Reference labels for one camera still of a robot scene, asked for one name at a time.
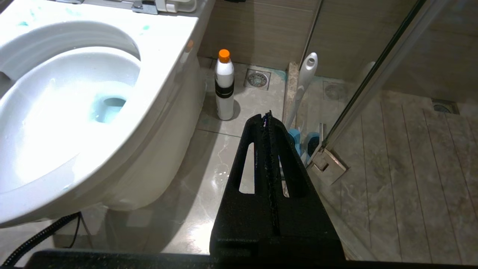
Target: toilet bowl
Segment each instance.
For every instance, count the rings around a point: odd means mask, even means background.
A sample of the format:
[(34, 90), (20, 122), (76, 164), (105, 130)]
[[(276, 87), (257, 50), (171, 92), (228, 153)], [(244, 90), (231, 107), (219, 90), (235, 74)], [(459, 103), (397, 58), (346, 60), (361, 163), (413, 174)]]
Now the toilet bowl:
[(0, 14), (0, 227), (148, 205), (202, 108), (197, 50), (214, 0), (141, 7), (179, 11), (158, 15), (71, 1), (14, 0)]

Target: black cable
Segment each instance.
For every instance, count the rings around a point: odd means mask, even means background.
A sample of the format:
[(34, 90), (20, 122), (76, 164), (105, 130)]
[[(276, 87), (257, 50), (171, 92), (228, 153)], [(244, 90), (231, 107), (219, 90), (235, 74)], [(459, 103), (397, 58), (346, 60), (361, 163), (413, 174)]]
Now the black cable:
[[(15, 264), (20, 260), (20, 258), (23, 257), (23, 255), (25, 255), (28, 251), (30, 251), (39, 243), (43, 242), (45, 239), (53, 235), (59, 229), (63, 228), (65, 225), (70, 223), (75, 218), (80, 219), (80, 217), (81, 217), (81, 212), (77, 212), (77, 213), (62, 217), (59, 220), (55, 221), (50, 226), (46, 227), (39, 233), (32, 236), (25, 243), (19, 246), (15, 251), (13, 251), (12, 254), (10, 254), (10, 256), (2, 264), (2, 266), (15, 266)], [(73, 238), (73, 243), (71, 244), (70, 247), (72, 247), (73, 244), (75, 243), (76, 234), (78, 233), (78, 228), (79, 228), (79, 225), (77, 225), (76, 227), (75, 237)]]

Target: glass panel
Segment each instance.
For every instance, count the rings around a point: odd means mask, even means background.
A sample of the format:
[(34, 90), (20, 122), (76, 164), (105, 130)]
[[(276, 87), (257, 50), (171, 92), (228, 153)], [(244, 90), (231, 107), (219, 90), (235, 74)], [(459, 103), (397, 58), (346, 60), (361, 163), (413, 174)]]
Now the glass panel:
[(330, 186), (314, 179), (377, 260), (478, 265), (476, 14), (478, 1), (448, 2), (333, 148), (347, 172)]
[(324, 127), (328, 134), (415, 1), (324, 0), (307, 55), (318, 68), (301, 104), (296, 129), (308, 159)]

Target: black plastic mount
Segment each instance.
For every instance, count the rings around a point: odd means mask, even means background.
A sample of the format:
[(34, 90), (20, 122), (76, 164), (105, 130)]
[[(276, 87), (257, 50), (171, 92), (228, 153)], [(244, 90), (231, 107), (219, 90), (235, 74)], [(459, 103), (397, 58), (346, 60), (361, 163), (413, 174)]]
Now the black plastic mount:
[[(239, 191), (254, 143), (254, 194)], [(282, 167), (289, 198), (282, 191)], [(284, 125), (269, 112), (247, 120), (211, 233), (211, 256), (342, 261), (340, 239)]]

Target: bottle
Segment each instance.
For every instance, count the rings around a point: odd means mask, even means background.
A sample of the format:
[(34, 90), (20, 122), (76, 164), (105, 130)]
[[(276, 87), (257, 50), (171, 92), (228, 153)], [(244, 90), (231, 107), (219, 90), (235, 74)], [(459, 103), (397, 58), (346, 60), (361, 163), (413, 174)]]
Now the bottle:
[(234, 66), (230, 52), (226, 49), (219, 51), (217, 59), (216, 78), (216, 105), (217, 115), (223, 121), (230, 120), (234, 115)]

